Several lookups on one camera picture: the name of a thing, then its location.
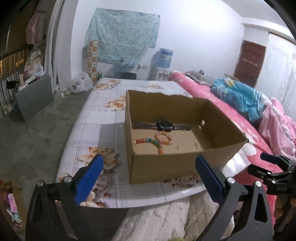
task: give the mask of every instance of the pink blanket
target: pink blanket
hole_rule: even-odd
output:
[[[272,97],[271,104],[263,111],[259,133],[274,154],[295,159],[296,123],[284,114],[283,107],[276,98]]]
[[[242,151],[248,157],[249,161],[259,167],[270,170],[271,172],[281,172],[282,170],[274,164],[263,161],[260,158],[262,152],[273,154],[270,150],[268,144],[260,136],[258,131],[245,119],[243,118],[235,109],[230,107],[228,104],[218,99],[210,92],[210,88],[205,85],[199,85],[189,77],[185,76],[182,73],[174,72],[169,76],[169,80],[177,82],[183,89],[190,93],[194,97],[200,97],[210,100],[214,105],[216,105],[234,124],[246,134],[249,139],[249,143],[245,144],[242,148]],[[235,179],[245,185],[253,185],[258,179],[254,176],[251,176],[247,171],[242,171],[235,176]],[[271,212],[274,211],[275,205],[275,196],[267,195],[267,200]]]

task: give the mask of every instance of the watch face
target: watch face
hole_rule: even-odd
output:
[[[174,125],[167,120],[159,121],[156,125],[157,125],[158,130],[166,131],[166,132],[172,131],[173,127],[174,127]]]

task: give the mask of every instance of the white fluffy blanket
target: white fluffy blanket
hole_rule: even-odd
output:
[[[217,208],[207,191],[165,204],[130,208],[112,241],[167,241],[177,236],[192,241],[202,233]],[[226,237],[233,227],[232,218]]]

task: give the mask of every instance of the blue cloth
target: blue cloth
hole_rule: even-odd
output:
[[[265,109],[261,101],[261,92],[230,78],[216,79],[211,92],[229,104],[251,124],[261,118]]]
[[[97,8],[84,40],[87,58],[89,41],[98,40],[98,60],[114,63],[121,57],[134,67],[155,48],[160,16],[142,12]]]

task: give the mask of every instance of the green can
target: green can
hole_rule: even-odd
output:
[[[99,72],[98,72],[98,80],[101,79],[101,78],[102,78],[102,72],[99,71]]]

